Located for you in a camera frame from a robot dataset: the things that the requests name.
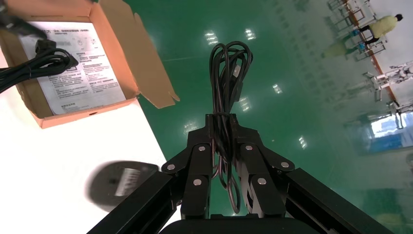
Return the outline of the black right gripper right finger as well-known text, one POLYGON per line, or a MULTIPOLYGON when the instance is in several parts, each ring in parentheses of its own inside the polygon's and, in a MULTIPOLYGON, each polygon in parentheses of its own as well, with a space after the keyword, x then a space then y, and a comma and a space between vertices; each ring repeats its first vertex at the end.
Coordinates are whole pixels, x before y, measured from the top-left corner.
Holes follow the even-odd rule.
POLYGON ((389 230, 264 146, 231 115, 234 162, 255 234, 387 234, 389 230))

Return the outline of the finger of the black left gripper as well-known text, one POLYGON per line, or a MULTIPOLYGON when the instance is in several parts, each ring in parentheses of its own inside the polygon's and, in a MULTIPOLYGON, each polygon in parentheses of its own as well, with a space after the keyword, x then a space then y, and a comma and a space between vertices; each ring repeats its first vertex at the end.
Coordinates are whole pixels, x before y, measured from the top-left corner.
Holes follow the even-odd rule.
POLYGON ((47 39, 47 35, 41 29, 33 26, 18 16, 8 13, 0 14, 0 28, 21 36, 35 36, 39 39, 47 39))

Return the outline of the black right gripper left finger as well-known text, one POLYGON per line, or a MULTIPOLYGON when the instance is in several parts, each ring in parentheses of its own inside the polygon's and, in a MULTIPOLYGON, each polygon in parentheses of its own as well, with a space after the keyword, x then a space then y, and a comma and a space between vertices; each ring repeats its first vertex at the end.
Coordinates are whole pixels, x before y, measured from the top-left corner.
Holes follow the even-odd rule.
POLYGON ((188 134, 186 148, 161 167, 114 161, 93 176, 88 193, 109 213, 92 234, 186 234, 188 223, 209 217, 213 116, 188 134))

